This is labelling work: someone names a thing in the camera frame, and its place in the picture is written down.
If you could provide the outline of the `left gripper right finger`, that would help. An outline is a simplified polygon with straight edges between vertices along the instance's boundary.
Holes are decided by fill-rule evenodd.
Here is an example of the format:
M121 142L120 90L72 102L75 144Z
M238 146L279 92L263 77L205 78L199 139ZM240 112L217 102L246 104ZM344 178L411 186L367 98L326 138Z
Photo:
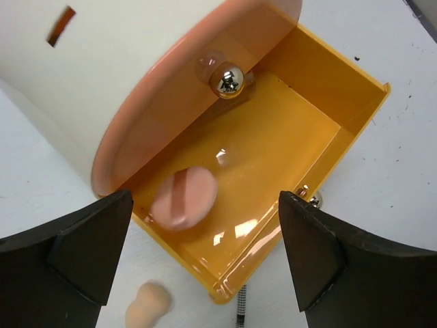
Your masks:
M435 251L369 233L289 191L279 221L308 326L436 326Z

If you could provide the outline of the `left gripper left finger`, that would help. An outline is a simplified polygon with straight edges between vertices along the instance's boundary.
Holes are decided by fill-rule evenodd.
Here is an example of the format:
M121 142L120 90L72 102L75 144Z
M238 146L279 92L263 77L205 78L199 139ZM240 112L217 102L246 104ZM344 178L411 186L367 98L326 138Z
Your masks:
M121 190L1 239L2 327L95 327L132 214Z

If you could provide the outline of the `beige makeup sponge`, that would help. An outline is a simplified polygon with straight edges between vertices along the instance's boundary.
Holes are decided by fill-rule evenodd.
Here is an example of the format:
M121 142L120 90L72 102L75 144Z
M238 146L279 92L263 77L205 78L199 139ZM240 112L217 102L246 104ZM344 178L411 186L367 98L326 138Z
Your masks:
M155 327L169 312L171 304L172 296L162 284L146 282L140 286L136 298L127 307L125 327Z

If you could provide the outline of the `grey checkered eyeliner pencil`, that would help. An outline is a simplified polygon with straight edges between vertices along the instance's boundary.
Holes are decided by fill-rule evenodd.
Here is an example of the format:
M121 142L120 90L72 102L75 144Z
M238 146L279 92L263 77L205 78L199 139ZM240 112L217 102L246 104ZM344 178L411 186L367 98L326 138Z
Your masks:
M241 287L237 294L236 328L244 328L246 314L247 285Z

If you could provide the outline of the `yellow drawer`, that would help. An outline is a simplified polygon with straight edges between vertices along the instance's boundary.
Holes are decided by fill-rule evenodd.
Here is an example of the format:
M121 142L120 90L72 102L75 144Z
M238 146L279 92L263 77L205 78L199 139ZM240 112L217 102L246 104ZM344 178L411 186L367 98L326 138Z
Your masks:
M308 200L371 122L391 91L303 26L253 69L256 90L241 105L210 107L124 187L133 219L209 293L228 303L281 240L278 198ZM150 217L159 185L202 166L218 182L208 216L168 232Z

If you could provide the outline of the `cream drawer organizer box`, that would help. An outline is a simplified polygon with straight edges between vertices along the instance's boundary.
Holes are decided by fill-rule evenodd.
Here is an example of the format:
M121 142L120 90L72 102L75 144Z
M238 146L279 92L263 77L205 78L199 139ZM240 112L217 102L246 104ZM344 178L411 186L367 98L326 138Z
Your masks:
M244 1L2 1L1 89L100 195L145 100Z

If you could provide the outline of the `pink top drawer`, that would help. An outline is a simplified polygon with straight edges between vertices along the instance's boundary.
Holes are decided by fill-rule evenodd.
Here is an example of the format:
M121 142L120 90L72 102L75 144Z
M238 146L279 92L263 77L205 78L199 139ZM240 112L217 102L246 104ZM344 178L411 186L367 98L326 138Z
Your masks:
M96 152L91 185L108 195L156 156L212 103L221 64L247 72L297 25L301 1L224 1L137 83Z

